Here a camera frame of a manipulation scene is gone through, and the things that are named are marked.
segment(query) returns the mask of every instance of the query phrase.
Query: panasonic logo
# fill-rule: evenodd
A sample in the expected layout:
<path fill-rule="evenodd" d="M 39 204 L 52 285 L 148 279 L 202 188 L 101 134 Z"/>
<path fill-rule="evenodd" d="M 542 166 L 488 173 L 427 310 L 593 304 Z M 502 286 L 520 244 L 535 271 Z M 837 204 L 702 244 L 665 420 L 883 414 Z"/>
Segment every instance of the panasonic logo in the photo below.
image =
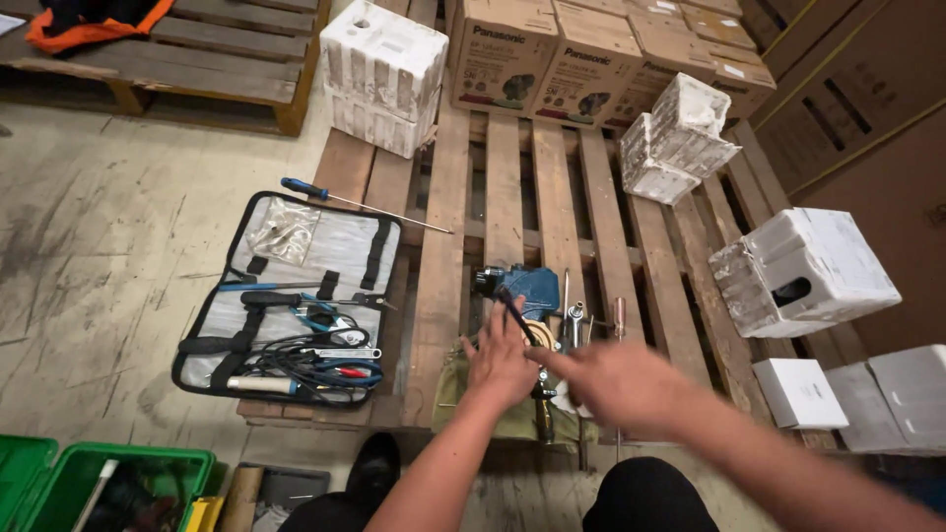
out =
<path fill-rule="evenodd" d="M 649 68 L 649 69 L 651 69 L 651 70 L 656 70 L 657 72 L 659 72 L 659 73 L 661 73 L 661 74 L 667 74 L 668 76 L 676 76 L 677 74 L 680 73 L 680 72 L 677 71 L 677 70 L 673 70 L 673 68 L 667 68 L 666 66 L 660 66 L 659 64 L 653 64 L 652 62 L 649 62 L 649 61 L 644 64 L 644 68 Z"/>
<path fill-rule="evenodd" d="M 513 35 L 512 33 L 503 33 L 501 31 L 492 31 L 490 29 L 483 29 L 479 26 L 473 26 L 473 33 L 477 35 L 482 35 L 483 37 L 489 37 L 490 39 L 500 39 L 501 41 L 510 41 L 513 43 L 525 44 L 526 38 L 521 35 Z"/>
<path fill-rule="evenodd" d="M 573 57 L 575 59 L 580 59 L 582 61 L 596 62 L 598 64 L 611 64 L 611 58 L 609 57 L 601 57 L 601 56 L 586 54 L 582 52 L 576 52 L 575 50 L 572 50 L 571 48 L 565 48 L 565 55 L 569 57 Z"/>
<path fill-rule="evenodd" d="M 744 89 L 741 87 L 734 87 L 732 85 L 726 85 L 725 83 L 721 83 L 720 81 L 714 81 L 712 83 L 712 88 L 719 89 L 721 91 L 725 91 L 728 93 L 736 93 L 736 94 L 741 94 L 741 95 L 749 94 L 749 89 Z"/>

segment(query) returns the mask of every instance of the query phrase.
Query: green toolbox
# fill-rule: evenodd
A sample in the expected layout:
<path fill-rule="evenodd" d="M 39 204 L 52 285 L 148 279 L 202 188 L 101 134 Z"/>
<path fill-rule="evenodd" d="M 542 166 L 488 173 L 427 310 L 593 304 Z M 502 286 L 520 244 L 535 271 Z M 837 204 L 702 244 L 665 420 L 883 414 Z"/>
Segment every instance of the green toolbox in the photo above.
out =
<path fill-rule="evenodd" d="M 106 530 L 102 523 L 127 515 L 117 508 L 137 508 L 135 529 L 183 531 L 191 503 L 215 495 L 226 472 L 209 451 L 80 442 L 53 464 L 58 447 L 0 434 L 0 531 L 70 532 L 93 493 L 99 504 L 86 530 Z M 109 477 L 100 480 L 103 467 Z"/>

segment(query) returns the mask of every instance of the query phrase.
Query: black shoe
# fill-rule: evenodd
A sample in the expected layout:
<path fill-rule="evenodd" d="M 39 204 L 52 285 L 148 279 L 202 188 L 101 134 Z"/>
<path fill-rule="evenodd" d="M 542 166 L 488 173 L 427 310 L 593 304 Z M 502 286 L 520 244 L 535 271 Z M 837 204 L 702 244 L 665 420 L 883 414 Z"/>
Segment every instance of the black shoe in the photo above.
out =
<path fill-rule="evenodd" d="M 372 434 L 358 453 L 348 473 L 345 493 L 374 514 L 401 478 L 401 454 L 394 436 Z"/>

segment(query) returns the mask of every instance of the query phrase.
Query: blurred hand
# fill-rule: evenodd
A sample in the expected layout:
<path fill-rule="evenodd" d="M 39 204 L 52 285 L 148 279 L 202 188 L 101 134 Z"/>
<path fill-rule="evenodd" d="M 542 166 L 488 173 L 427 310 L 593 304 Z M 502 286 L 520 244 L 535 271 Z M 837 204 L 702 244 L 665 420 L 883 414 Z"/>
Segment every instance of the blurred hand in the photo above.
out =
<path fill-rule="evenodd" d="M 522 311 L 524 296 L 516 298 Z M 466 337 L 461 338 L 466 358 L 470 361 L 464 397 L 486 402 L 505 412 L 529 397 L 538 379 L 538 364 L 525 357 L 526 345 L 522 329 L 502 303 L 493 305 L 489 319 L 477 336 L 477 350 Z"/>
<path fill-rule="evenodd" d="M 568 381 L 605 426 L 673 437 L 688 405 L 712 397 L 643 342 L 598 342 L 568 356 L 533 347 L 526 356 Z"/>

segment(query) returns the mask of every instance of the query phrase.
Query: white styrofoam packaging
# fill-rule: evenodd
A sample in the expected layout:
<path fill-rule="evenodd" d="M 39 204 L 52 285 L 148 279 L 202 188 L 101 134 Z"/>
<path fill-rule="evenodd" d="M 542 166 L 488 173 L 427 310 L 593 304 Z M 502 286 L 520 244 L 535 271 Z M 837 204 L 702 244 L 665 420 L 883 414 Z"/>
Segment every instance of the white styrofoam packaging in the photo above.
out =
<path fill-rule="evenodd" d="M 840 430 L 848 449 L 879 452 L 909 448 L 867 363 L 830 369 L 825 372 L 825 377 L 850 423 Z"/>
<path fill-rule="evenodd" d="M 652 156 L 651 115 L 643 113 L 621 138 L 624 191 L 673 205 L 702 180 Z"/>
<path fill-rule="evenodd" d="M 447 36 L 364 0 L 319 35 L 325 87 L 409 122 L 440 90 Z"/>
<path fill-rule="evenodd" d="M 709 266 L 744 337 L 796 337 L 902 300 L 846 212 L 783 210 Z"/>
<path fill-rule="evenodd" d="M 769 359 L 752 364 L 776 424 L 792 429 L 840 429 L 848 419 L 817 360 Z"/>
<path fill-rule="evenodd" d="M 651 156 L 699 179 L 710 177 L 742 147 L 720 138 L 729 95 L 677 74 L 651 111 Z"/>
<path fill-rule="evenodd" d="M 410 159 L 428 138 L 430 126 L 437 116 L 440 91 L 437 91 L 416 122 L 399 118 L 345 94 L 338 94 L 328 87 L 325 87 L 325 99 L 328 101 L 333 127 Z"/>
<path fill-rule="evenodd" d="M 911 448 L 946 448 L 946 346 L 924 346 L 867 365 Z"/>

